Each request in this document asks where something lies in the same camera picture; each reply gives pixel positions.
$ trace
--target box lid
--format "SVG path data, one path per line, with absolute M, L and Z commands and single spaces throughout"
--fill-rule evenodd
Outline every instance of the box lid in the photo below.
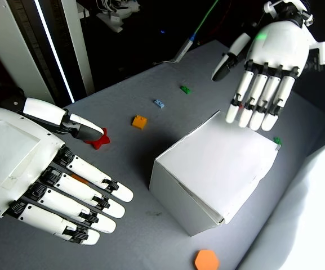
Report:
M 216 222 L 230 222 L 265 177 L 279 145 L 217 112 L 156 158 Z

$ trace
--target red toy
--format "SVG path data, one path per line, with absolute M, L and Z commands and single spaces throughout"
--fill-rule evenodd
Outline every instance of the red toy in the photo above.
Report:
M 102 130 L 104 131 L 104 134 L 97 141 L 84 141 L 84 142 L 88 143 L 89 145 L 92 145 L 96 150 L 100 149 L 102 145 L 106 145 L 107 143 L 110 143 L 110 138 L 107 137 L 107 129 L 103 128 Z

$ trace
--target gray table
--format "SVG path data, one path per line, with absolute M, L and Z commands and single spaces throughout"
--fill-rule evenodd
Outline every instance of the gray table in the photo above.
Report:
M 271 171 L 229 224 L 189 237 L 151 195 L 149 178 L 157 155 L 215 111 L 228 108 L 243 67 L 211 82 L 223 51 L 226 47 L 211 42 L 179 64 L 156 66 L 69 106 L 107 127 L 111 144 L 96 151 L 65 136 L 68 146 L 126 184 L 135 198 L 125 204 L 126 215 L 117 221 L 116 231 L 101 235 L 95 246 L 70 244 L 13 218 L 0 219 L 0 269 L 193 269 L 200 249 L 214 250 L 221 269 L 234 269 L 320 134 L 325 115 L 293 93 L 273 130 L 259 131 L 283 142 Z M 181 91 L 181 84 L 192 93 Z M 153 104 L 156 98 L 165 108 Z M 142 131 L 131 126 L 136 114 L 148 118 Z

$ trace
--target green block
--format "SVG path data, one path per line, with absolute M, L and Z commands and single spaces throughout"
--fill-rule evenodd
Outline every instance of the green block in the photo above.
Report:
M 187 88 L 186 86 L 181 86 L 180 87 L 182 91 L 184 91 L 186 94 L 191 93 L 191 90 L 189 88 Z
M 282 146 L 281 139 L 279 137 L 274 137 L 274 143 Z

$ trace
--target white led strip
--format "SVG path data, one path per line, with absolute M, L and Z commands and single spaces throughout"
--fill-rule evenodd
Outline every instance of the white led strip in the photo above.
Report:
M 67 88 L 67 91 L 68 91 L 68 95 L 70 96 L 71 98 L 71 102 L 74 103 L 74 98 L 72 96 L 72 93 L 71 93 L 71 89 L 68 85 L 68 82 L 67 82 L 67 79 L 66 79 L 66 76 L 65 76 L 65 73 L 62 69 L 62 66 L 61 66 L 61 62 L 60 62 L 60 59 L 57 55 L 57 52 L 56 52 L 56 49 L 55 49 L 55 45 L 52 41 L 52 38 L 51 38 L 51 34 L 50 32 L 48 31 L 48 27 L 47 27 L 47 24 L 46 24 L 46 21 L 44 19 L 44 15 L 42 13 L 42 9 L 41 9 L 41 6 L 39 5 L 39 2 L 38 0 L 34 0 L 34 3 L 36 5 L 36 8 L 37 8 L 37 11 L 38 11 L 38 14 L 39 14 L 39 17 L 41 18 L 41 22 L 42 22 L 42 25 L 43 25 L 43 28 L 44 28 L 44 31 L 46 32 L 46 35 L 47 35 L 47 39 L 48 39 L 48 42 L 50 43 L 50 46 L 51 46 L 51 49 L 52 49 L 52 52 L 54 53 L 54 57 L 56 59 L 56 62 L 57 62 L 57 66 L 59 66 L 59 69 L 60 69 L 60 72 L 61 72 L 61 75 L 62 75 L 62 78 L 63 78 L 63 81 L 66 85 L 66 88 Z

